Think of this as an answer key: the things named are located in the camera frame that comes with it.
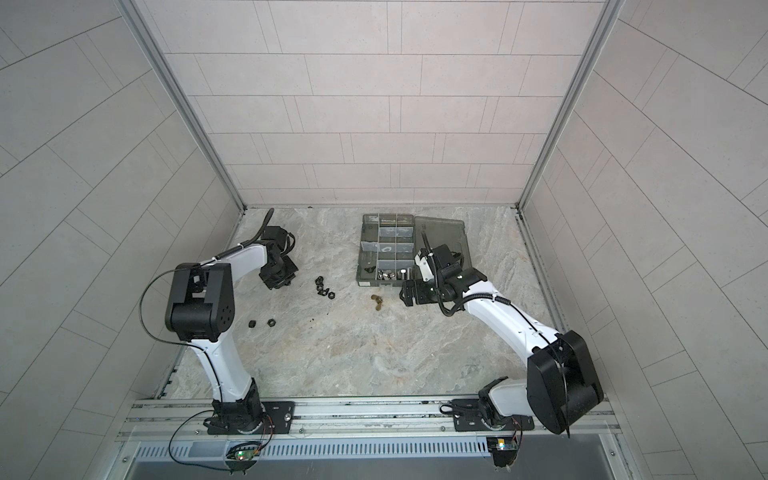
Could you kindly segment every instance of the white tile wall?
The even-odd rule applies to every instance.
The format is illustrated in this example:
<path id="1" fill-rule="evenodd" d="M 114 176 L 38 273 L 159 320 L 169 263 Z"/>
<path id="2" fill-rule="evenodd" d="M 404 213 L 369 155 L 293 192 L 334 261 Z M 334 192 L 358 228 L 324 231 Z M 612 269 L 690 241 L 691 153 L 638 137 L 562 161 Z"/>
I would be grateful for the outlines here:
<path id="1" fill-rule="evenodd" d="M 526 3 L 518 40 L 529 5 L 560 8 Z M 758 1 L 625 2 L 525 208 L 568 325 L 607 301 L 587 319 L 598 374 L 655 480 L 765 476 L 766 17 Z"/>

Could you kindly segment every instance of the parts organizer box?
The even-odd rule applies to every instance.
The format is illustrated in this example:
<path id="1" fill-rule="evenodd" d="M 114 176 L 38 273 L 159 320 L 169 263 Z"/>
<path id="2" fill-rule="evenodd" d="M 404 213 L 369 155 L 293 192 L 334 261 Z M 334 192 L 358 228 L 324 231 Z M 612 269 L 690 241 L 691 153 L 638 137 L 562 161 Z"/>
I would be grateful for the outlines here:
<path id="1" fill-rule="evenodd" d="M 463 268 L 472 267 L 464 222 L 445 218 L 414 217 L 408 214 L 362 216 L 357 284 L 402 286 L 406 278 L 420 279 L 415 256 L 424 247 L 422 232 L 434 248 L 447 244 L 464 256 Z"/>

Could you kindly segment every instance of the marble floor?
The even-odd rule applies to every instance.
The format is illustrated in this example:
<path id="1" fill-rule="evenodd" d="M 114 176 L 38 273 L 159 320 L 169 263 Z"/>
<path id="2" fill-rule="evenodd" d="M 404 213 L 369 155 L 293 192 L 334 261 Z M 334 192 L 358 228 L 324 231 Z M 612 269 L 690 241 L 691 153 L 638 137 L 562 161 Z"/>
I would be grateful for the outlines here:
<path id="1" fill-rule="evenodd" d="M 251 237 L 266 209 L 247 211 L 235 243 Z M 235 343 L 263 397 L 467 394 L 525 364 L 481 320 L 443 316 L 436 305 L 405 307 L 399 288 L 355 281 L 363 214 L 403 213 L 464 220 L 475 268 L 542 323 L 552 325 L 509 207 L 279 208 L 270 225 L 296 235 L 299 267 L 290 286 L 268 290 L 253 271 L 235 284 Z M 316 294 L 325 277 L 336 298 Z M 375 310 L 371 294 L 384 299 Z M 270 328 L 267 320 L 277 324 Z M 248 328 L 249 320 L 255 328 Z M 183 354 L 166 398 L 210 398 L 197 357 Z"/>

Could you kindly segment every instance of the mounting plate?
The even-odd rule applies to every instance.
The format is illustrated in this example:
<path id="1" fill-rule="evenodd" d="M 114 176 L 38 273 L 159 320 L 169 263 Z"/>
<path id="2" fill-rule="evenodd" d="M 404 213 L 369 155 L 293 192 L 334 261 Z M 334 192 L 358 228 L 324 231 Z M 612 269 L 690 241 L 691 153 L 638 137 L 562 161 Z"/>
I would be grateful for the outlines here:
<path id="1" fill-rule="evenodd" d="M 453 399 L 451 403 L 474 411 L 478 410 L 478 399 Z M 533 417 L 527 415 L 513 415 L 515 420 L 522 426 L 523 431 L 527 432 L 534 429 Z M 453 426 L 457 432 L 511 432 L 518 426 L 510 420 L 499 430 L 492 430 L 485 426 L 480 419 L 480 415 L 465 413 L 463 415 L 453 416 Z"/>

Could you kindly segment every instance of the wire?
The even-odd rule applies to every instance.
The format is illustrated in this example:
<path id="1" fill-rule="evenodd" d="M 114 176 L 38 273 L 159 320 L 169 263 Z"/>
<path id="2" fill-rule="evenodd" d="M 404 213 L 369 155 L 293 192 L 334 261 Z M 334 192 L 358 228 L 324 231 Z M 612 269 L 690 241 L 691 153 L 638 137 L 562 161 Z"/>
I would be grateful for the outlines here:
<path id="1" fill-rule="evenodd" d="M 159 279 L 161 276 L 166 275 L 167 273 L 173 273 L 173 272 L 179 272 L 182 270 L 187 270 L 185 268 L 175 268 L 173 270 L 166 270 L 160 275 L 156 276 L 152 279 L 152 281 L 149 282 L 147 287 L 144 289 L 144 292 L 141 293 L 141 296 L 139 297 L 139 322 L 141 322 L 141 328 L 144 329 L 147 335 L 152 337 L 153 339 L 157 340 L 160 343 L 167 343 L 168 345 L 181 345 L 181 346 L 191 346 L 192 348 L 200 350 L 204 355 L 205 358 L 208 360 L 208 365 L 210 365 L 211 372 L 214 373 L 214 378 L 216 379 L 216 384 L 219 387 L 219 401 L 224 401 L 224 394 L 221 390 L 221 381 L 219 380 L 219 376 L 216 374 L 216 369 L 214 368 L 214 363 L 210 361 L 210 357 L 208 356 L 208 352 L 205 351 L 202 347 L 199 347 L 197 345 L 194 345 L 192 343 L 182 343 L 182 342 L 169 342 L 168 340 L 158 339 L 156 336 L 152 335 L 150 331 L 147 329 L 147 326 L 144 325 L 144 317 L 141 315 L 141 306 L 144 304 L 144 295 L 147 294 L 147 291 L 152 286 L 153 283 L 157 282 L 157 279 Z"/>
<path id="2" fill-rule="evenodd" d="M 189 422 L 191 419 L 195 418 L 196 416 L 202 415 L 204 413 L 209 413 L 209 412 L 212 412 L 212 411 L 213 410 L 203 410 L 202 412 L 195 413 L 190 418 L 184 420 L 181 423 L 181 425 L 179 425 L 179 428 L 176 429 L 176 432 L 174 432 L 174 434 L 170 436 L 170 440 L 168 440 L 168 455 L 170 455 L 170 459 L 171 460 L 173 460 L 174 462 L 176 462 L 176 463 L 178 463 L 180 465 L 189 465 L 190 467 L 202 467 L 202 468 L 207 468 L 208 470 L 216 470 L 217 472 L 229 472 L 231 474 L 233 472 L 233 470 L 231 468 L 218 468 L 218 467 L 210 467 L 208 465 L 202 465 L 200 463 L 186 463 L 186 462 L 182 462 L 181 460 L 179 460 L 176 457 L 174 457 L 173 451 L 171 451 L 171 449 L 170 449 L 170 444 L 174 441 L 174 437 L 179 432 L 179 430 L 181 430 L 181 427 L 185 426 L 187 424 L 187 422 Z"/>

